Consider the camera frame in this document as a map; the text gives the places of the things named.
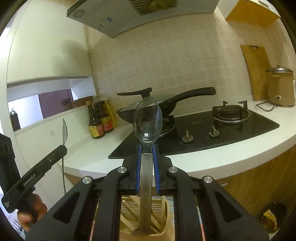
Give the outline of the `person's left hand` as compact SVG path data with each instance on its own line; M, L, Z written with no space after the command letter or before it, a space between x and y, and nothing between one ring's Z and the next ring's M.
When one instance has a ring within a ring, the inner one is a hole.
M33 221L34 216L37 220L40 220L48 211L46 204L44 204L39 195L34 194L33 197L29 211L17 212L18 222L26 232L36 223Z

